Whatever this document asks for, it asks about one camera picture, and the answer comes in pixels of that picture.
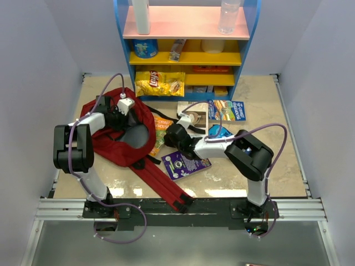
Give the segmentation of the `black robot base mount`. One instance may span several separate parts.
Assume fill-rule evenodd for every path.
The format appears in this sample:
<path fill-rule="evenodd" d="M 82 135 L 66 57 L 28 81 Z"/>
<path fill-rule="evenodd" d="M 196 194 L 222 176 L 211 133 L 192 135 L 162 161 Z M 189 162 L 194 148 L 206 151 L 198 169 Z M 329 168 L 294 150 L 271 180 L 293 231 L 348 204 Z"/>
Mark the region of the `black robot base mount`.
<path fill-rule="evenodd" d="M 275 201 L 267 201 L 262 207 L 253 207 L 246 198 L 196 198 L 185 213 L 179 213 L 161 198 L 115 198 L 114 204 L 122 206 L 104 207 L 99 203 L 84 203 L 82 217 L 95 221 L 118 222 L 118 230 L 128 231 L 144 225 L 158 227 L 227 227 L 231 230 L 255 229 L 265 231 L 266 219 L 280 217 Z"/>

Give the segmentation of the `red backpack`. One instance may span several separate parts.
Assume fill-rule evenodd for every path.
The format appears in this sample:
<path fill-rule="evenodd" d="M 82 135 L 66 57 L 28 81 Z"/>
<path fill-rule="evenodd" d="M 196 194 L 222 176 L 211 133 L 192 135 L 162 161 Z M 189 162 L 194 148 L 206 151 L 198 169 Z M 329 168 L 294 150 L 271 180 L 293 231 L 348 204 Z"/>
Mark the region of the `red backpack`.
<path fill-rule="evenodd" d="M 176 124 L 177 119 L 145 105 L 128 88 L 116 88 L 103 96 L 119 100 L 121 93 L 126 93 L 127 97 L 135 101 L 129 111 L 129 128 L 125 131 L 115 131 L 106 126 L 96 132 L 93 135 L 94 152 L 118 166 L 130 168 L 173 210 L 185 213 L 187 207 L 193 203 L 193 198 L 169 179 L 158 168 L 157 160 L 149 155 L 156 141 L 154 115 L 171 120 L 173 124 Z M 81 114 L 87 113 L 94 103 L 95 100 L 83 105 Z"/>

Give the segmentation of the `orange Treehouse book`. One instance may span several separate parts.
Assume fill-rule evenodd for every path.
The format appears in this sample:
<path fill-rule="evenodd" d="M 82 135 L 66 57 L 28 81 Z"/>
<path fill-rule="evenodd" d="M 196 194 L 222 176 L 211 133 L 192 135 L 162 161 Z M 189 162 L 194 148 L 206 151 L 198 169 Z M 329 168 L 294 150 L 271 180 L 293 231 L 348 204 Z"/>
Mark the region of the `orange Treehouse book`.
<path fill-rule="evenodd" d="M 154 115 L 155 121 L 155 133 L 156 133 L 156 141 L 153 149 L 150 151 L 149 155 L 155 157 L 161 147 L 164 144 L 164 136 L 166 134 L 166 129 L 173 124 L 173 121 L 164 119 L 157 115 Z"/>

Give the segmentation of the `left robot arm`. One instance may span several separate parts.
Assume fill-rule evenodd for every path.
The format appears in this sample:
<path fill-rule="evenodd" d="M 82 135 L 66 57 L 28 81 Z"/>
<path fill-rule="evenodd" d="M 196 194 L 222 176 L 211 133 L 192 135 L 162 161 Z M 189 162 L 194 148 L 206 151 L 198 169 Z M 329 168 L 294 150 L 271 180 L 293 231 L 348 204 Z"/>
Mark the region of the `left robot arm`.
<path fill-rule="evenodd" d="M 57 169 L 73 175 L 84 189 L 84 209 L 99 217 L 117 216 L 113 197 L 95 169 L 92 136 L 109 125 L 124 125 L 135 102 L 124 93 L 119 100 L 97 96 L 94 106 L 83 117 L 54 128 L 53 162 Z"/>

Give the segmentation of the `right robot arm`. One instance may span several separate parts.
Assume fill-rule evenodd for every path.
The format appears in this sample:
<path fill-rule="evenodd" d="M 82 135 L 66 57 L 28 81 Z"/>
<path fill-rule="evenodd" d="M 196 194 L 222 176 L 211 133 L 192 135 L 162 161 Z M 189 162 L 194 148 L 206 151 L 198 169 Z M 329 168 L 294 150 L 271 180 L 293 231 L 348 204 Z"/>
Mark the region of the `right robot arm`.
<path fill-rule="evenodd" d="M 165 145 L 174 147 L 190 160 L 226 158 L 247 178 L 246 207 L 255 218 L 267 211 L 266 172 L 271 167 L 274 152 L 246 130 L 231 137 L 209 138 L 207 135 L 191 136 L 180 124 L 168 127 Z"/>

